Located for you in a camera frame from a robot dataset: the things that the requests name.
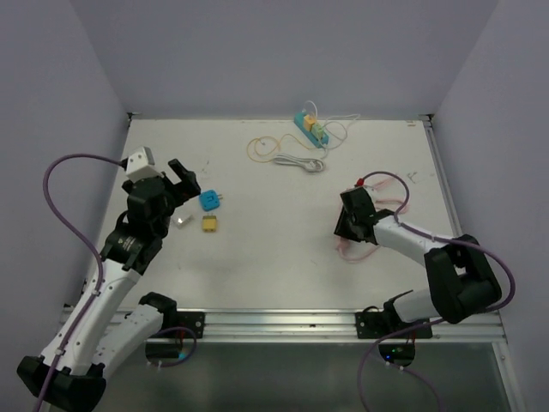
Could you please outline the blue plug adapter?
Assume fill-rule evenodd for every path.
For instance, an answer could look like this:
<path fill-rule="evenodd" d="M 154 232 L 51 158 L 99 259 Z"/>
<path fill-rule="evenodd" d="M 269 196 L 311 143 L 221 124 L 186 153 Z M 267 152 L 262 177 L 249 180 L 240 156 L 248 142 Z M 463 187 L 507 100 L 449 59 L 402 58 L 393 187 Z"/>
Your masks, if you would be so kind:
<path fill-rule="evenodd" d="M 203 191 L 198 197 L 203 211 L 210 212 L 220 207 L 222 195 L 215 190 Z"/>

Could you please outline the white plug adapter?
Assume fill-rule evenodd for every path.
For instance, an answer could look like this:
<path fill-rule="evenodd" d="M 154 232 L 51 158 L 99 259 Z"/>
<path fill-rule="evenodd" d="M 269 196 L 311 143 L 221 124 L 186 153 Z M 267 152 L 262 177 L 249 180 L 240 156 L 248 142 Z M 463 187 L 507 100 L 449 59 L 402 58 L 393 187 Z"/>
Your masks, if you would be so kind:
<path fill-rule="evenodd" d="M 182 229 L 183 227 L 187 226 L 191 221 L 193 220 L 193 215 L 176 215 L 172 218 L 172 224 L 177 229 Z"/>

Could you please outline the yellow plug adapter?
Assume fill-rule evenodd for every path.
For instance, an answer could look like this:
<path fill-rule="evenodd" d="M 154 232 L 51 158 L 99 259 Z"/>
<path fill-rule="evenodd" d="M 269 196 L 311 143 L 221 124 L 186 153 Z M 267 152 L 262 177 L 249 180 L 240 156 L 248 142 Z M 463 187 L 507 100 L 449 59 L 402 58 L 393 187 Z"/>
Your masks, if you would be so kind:
<path fill-rule="evenodd" d="M 202 218 L 202 231 L 204 233 L 215 233 L 218 230 L 218 219 L 215 215 L 205 215 Z"/>

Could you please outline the teal power strip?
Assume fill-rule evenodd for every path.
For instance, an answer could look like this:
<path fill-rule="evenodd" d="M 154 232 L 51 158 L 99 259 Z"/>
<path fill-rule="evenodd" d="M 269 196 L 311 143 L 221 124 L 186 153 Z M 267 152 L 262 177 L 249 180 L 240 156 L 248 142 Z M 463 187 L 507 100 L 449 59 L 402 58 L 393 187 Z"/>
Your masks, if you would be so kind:
<path fill-rule="evenodd" d="M 329 137 L 315 116 L 298 112 L 293 122 L 316 148 L 325 148 L 328 145 Z"/>

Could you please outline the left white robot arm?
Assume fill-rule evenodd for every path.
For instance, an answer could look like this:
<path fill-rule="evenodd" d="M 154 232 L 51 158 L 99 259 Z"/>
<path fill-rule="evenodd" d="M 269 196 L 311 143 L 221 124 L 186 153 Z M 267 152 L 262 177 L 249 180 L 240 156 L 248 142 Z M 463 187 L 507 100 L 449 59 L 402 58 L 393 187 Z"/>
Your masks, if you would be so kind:
<path fill-rule="evenodd" d="M 21 381 L 36 398 L 36 411 L 43 403 L 64 411 L 91 411 L 102 398 L 108 378 L 142 342 L 157 336 L 198 338 L 178 322 L 176 302 L 156 293 L 143 296 L 116 329 L 106 329 L 160 252 L 176 208 L 201 192 L 196 175 L 177 159 L 168 163 L 179 178 L 177 183 L 157 171 L 144 154 L 115 164 L 127 177 L 123 183 L 127 209 L 101 250 L 86 243 L 97 264 L 96 274 L 41 354 L 24 357 L 17 367 Z"/>

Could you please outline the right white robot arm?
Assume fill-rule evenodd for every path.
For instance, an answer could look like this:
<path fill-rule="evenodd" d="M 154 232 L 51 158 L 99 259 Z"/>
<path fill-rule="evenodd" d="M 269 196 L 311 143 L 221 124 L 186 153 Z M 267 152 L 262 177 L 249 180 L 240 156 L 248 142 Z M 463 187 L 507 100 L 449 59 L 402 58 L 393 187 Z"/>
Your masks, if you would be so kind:
<path fill-rule="evenodd" d="M 363 311 L 363 322 L 377 334 L 403 336 L 431 318 L 457 324 L 501 299 L 499 282 L 475 238 L 423 237 L 416 227 L 397 222 L 392 211 L 377 210 L 364 187 L 342 192 L 341 201 L 335 235 L 389 248 L 425 268 L 428 288 L 399 294 L 378 312 Z"/>

